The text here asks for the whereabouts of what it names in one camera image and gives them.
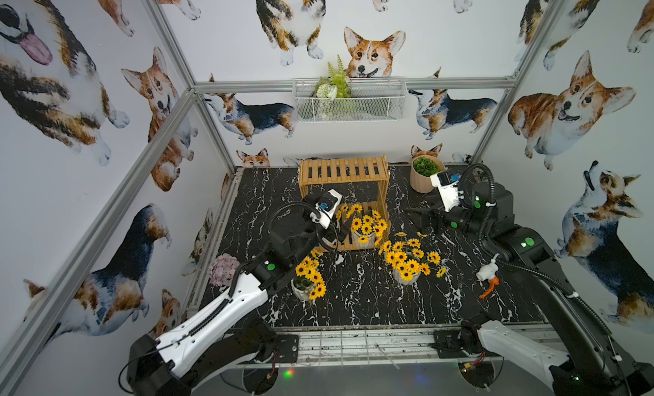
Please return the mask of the sunflower pot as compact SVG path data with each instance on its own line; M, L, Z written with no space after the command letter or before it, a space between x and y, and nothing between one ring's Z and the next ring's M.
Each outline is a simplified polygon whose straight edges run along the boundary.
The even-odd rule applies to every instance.
M388 239L390 225L385 206L378 202L341 204L337 208L340 251L379 248Z
M424 239L425 234L413 237L398 232L392 239L376 243L378 254L390 266L393 277L400 285L413 285L422 276L432 273L438 279L448 274L449 268L441 255L422 247Z
M325 253L325 249L314 248L295 268L296 276L291 280L291 288L302 302L314 302L327 292L320 273L320 259Z

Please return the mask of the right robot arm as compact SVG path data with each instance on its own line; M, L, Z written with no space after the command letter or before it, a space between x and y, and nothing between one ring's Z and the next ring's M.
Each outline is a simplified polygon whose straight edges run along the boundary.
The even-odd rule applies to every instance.
M446 228L473 235L490 261L476 273L494 290L500 278L514 280L543 312L565 345L541 345L489 314L465 319L456 336L436 335L439 353L503 357L548 386L556 395L644 395L653 389L653 366L636 361L566 280L555 253L540 234L514 221L513 195L481 163L462 173L430 177L439 196L417 208L422 232Z

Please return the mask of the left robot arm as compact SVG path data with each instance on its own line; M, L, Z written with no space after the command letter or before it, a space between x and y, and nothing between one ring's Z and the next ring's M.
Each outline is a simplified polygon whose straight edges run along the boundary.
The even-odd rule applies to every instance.
M246 362L277 362L279 337L250 314L291 286L297 267L317 246L333 251L351 224L308 208L300 218L268 225L268 241L241 263L228 290L177 328L156 339L142 336L119 373L133 395L189 395L209 379Z

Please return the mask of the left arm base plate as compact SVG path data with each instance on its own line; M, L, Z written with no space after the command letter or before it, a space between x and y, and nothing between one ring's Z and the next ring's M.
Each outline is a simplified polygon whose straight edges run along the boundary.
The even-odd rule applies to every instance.
M299 341L300 337L298 335L277 335L274 343L272 362L276 365L296 363L299 354Z

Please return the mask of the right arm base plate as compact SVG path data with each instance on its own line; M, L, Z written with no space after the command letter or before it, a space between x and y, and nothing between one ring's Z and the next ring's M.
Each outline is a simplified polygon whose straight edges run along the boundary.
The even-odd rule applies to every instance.
M433 340L431 347L442 359L502 360L499 354L483 348L475 328L458 326L453 330L436 330Z

